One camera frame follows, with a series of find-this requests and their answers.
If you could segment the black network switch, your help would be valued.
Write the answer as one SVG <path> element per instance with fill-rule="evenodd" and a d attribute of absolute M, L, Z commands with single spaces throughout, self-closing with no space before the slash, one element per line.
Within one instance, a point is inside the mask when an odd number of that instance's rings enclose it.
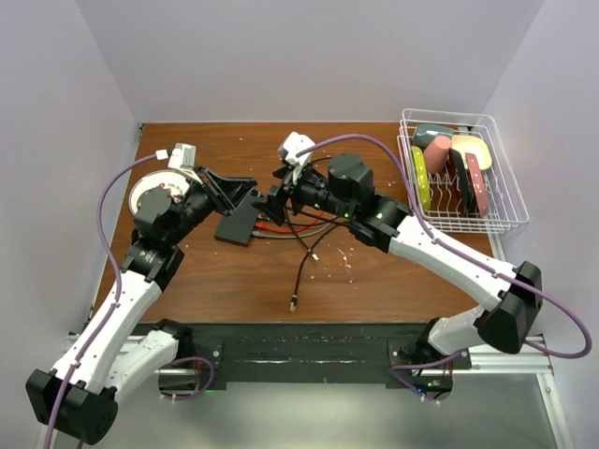
<path fill-rule="evenodd" d="M 223 216 L 216 228 L 216 240 L 248 247 L 253 235 L 259 211 L 253 206 L 254 196 L 247 196 L 228 216 Z"/>

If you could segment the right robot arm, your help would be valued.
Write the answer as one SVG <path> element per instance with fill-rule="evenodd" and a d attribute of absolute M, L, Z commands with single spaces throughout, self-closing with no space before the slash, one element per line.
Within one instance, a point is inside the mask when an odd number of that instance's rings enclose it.
<path fill-rule="evenodd" d="M 333 157 L 327 174 L 305 162 L 285 164 L 275 175 L 280 184 L 254 206 L 276 224 L 306 207 L 344 218 L 358 241 L 419 264 L 476 302 L 469 311 L 432 319 L 411 357 L 436 368 L 450 355 L 481 344 L 506 354 L 520 351 L 542 307 L 540 296 L 529 290 L 541 285 L 537 266 L 514 267 L 421 225 L 407 205 L 376 192 L 373 171 L 355 154 Z"/>

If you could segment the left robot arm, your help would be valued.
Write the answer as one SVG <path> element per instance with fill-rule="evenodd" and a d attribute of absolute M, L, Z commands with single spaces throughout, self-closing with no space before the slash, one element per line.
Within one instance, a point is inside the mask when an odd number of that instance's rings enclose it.
<path fill-rule="evenodd" d="M 192 331 L 160 321 L 126 355 L 120 352 L 141 316 L 167 289 L 184 253 L 180 242 L 210 214 L 231 214 L 256 187 L 246 177 L 221 177 L 206 167 L 165 169 L 134 184 L 131 245 L 115 265 L 107 298 L 68 351 L 48 371 L 34 370 L 25 391 L 37 421 L 80 443 L 108 433 L 119 406 L 164 366 L 195 360 Z"/>

